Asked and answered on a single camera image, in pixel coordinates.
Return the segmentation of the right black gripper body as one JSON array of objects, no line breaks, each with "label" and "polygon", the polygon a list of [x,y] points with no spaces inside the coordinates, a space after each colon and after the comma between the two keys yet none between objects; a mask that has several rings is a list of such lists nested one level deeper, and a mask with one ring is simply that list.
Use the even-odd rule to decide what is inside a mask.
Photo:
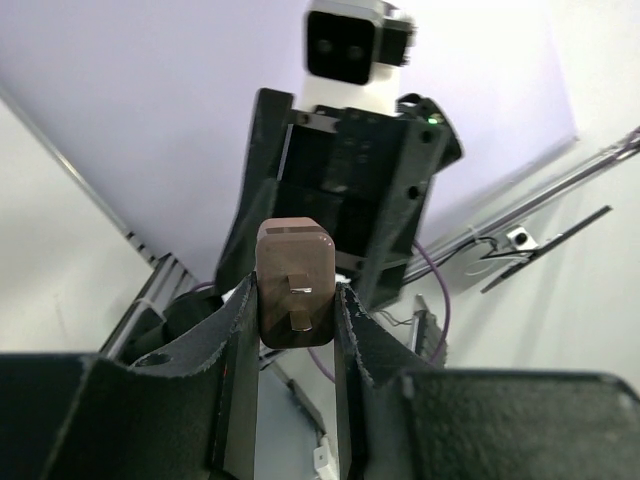
[{"label": "right black gripper body", "polygon": [[334,240],[336,268],[361,303],[399,296],[434,177],[461,157],[441,107],[418,94],[390,114],[319,105],[298,110],[290,93],[256,95],[237,212],[216,267],[218,293],[255,265],[260,224],[308,217]]}]

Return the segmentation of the pink plug charger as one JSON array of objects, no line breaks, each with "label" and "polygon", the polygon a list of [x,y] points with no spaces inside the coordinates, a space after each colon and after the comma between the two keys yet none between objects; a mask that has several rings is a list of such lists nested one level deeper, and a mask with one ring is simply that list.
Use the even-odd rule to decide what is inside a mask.
[{"label": "pink plug charger", "polygon": [[334,338],[335,244],[308,217],[259,227],[255,272],[262,342],[274,350],[322,346]]}]

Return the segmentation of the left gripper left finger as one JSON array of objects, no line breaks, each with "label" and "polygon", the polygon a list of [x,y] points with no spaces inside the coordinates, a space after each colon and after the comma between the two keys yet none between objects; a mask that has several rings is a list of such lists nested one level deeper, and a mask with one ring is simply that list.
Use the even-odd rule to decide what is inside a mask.
[{"label": "left gripper left finger", "polygon": [[250,479],[257,289],[130,366],[99,354],[1,358],[5,479]]}]

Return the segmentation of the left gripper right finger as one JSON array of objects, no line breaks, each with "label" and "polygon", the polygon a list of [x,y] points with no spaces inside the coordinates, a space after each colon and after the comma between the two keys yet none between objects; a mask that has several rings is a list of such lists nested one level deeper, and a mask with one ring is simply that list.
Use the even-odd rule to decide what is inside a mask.
[{"label": "left gripper right finger", "polygon": [[599,372],[436,369],[335,294],[343,479],[635,479],[639,398]]}]

